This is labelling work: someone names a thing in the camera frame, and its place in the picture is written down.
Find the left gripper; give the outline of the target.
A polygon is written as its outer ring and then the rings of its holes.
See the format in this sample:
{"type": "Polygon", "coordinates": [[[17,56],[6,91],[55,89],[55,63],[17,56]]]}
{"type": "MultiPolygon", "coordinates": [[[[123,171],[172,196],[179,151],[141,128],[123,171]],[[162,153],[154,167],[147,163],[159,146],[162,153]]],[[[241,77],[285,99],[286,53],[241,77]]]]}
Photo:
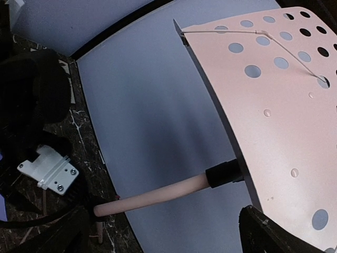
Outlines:
{"type": "Polygon", "coordinates": [[[15,188],[24,175],[17,167],[33,162],[47,145],[71,159],[69,139],[44,130],[62,122],[71,105],[71,90],[58,55],[50,49],[15,55],[1,62],[1,153],[5,200],[19,211],[41,213],[15,188]]]}

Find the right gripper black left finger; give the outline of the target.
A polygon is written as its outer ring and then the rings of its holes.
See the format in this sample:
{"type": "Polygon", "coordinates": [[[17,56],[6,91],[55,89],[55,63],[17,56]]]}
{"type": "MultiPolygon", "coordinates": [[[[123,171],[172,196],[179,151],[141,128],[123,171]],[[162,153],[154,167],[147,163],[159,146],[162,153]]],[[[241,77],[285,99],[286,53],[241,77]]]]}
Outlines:
{"type": "Polygon", "coordinates": [[[90,213],[81,206],[67,207],[52,215],[30,220],[8,222],[8,229],[37,227],[56,220],[52,226],[9,252],[88,252],[90,213]]]}

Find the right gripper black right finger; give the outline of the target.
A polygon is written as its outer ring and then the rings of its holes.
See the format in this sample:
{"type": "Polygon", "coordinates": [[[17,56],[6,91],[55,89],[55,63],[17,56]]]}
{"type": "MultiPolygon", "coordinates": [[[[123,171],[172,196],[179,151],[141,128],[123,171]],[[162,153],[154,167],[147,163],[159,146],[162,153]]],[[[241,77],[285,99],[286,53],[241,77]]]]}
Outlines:
{"type": "Polygon", "coordinates": [[[322,252],[284,230],[252,205],[240,211],[239,231],[244,253],[322,252]]]}

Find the pink folding music stand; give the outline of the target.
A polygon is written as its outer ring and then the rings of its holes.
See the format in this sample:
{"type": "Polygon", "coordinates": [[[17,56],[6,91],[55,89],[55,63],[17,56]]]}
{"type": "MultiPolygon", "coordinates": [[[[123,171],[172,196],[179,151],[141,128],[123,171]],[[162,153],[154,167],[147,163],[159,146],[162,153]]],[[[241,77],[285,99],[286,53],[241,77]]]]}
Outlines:
{"type": "Polygon", "coordinates": [[[253,205],[336,252],[336,34],[304,7],[175,29],[218,111],[253,205]]]}

